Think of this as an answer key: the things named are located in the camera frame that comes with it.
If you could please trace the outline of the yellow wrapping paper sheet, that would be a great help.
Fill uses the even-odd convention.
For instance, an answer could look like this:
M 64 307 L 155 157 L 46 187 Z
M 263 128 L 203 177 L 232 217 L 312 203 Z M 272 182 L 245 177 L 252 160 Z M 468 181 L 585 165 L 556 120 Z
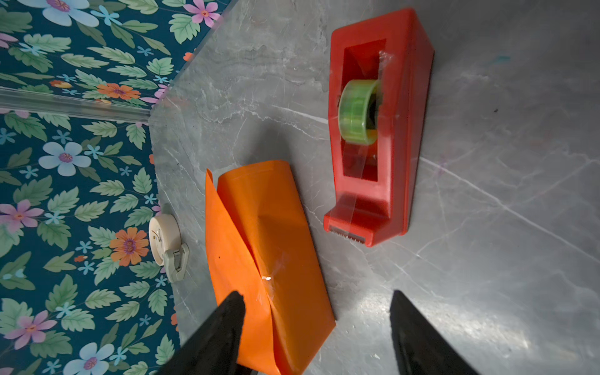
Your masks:
M 239 293 L 245 319 L 238 362 L 301 374 L 335 319 L 288 162 L 206 177 L 206 255 L 217 301 Z

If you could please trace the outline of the round white analog clock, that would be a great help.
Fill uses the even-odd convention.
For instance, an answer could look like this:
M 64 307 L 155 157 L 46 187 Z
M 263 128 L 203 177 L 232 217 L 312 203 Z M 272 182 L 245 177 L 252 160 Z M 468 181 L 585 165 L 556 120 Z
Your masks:
M 182 241 L 176 218 L 169 214 L 151 218 L 148 238 L 154 261 L 165 269 L 170 283 L 183 281 L 190 249 Z

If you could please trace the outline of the green tape roll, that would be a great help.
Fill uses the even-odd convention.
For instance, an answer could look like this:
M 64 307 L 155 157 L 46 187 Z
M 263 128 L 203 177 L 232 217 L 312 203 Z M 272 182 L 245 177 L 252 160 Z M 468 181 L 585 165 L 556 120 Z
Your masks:
M 379 80 L 351 80 L 338 106 L 338 128 L 342 139 L 353 145 L 371 146 L 378 139 Z

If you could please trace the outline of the aluminium frame strut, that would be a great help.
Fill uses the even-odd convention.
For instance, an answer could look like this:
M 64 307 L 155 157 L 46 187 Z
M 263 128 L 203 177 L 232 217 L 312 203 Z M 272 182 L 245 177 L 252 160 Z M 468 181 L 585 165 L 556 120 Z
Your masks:
M 65 95 L 23 91 L 4 86 L 1 86 L 1 107 L 30 113 L 130 123 L 148 123 L 152 114 L 150 109 L 107 104 Z

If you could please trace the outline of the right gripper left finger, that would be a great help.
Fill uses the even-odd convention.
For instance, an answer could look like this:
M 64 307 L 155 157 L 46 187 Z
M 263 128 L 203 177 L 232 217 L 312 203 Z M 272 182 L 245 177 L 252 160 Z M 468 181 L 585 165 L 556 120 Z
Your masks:
M 243 296 L 231 292 L 158 373 L 247 374 L 248 368 L 238 364 L 244 319 Z

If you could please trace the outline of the red tape dispenser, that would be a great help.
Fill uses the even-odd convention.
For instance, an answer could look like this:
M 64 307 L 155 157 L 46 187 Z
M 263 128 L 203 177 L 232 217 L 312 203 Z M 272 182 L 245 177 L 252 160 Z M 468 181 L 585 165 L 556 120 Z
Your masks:
M 428 104 L 434 48 L 414 9 L 406 8 L 334 31 L 328 125 L 336 202 L 326 231 L 379 245 L 406 234 Z M 345 142 L 338 106 L 351 80 L 379 80 L 377 140 Z

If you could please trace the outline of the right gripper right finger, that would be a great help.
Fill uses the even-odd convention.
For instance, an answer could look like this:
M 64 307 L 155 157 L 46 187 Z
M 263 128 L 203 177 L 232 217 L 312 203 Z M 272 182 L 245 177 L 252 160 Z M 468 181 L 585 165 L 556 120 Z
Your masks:
M 390 322 L 399 373 L 478 373 L 399 290 L 392 296 Z

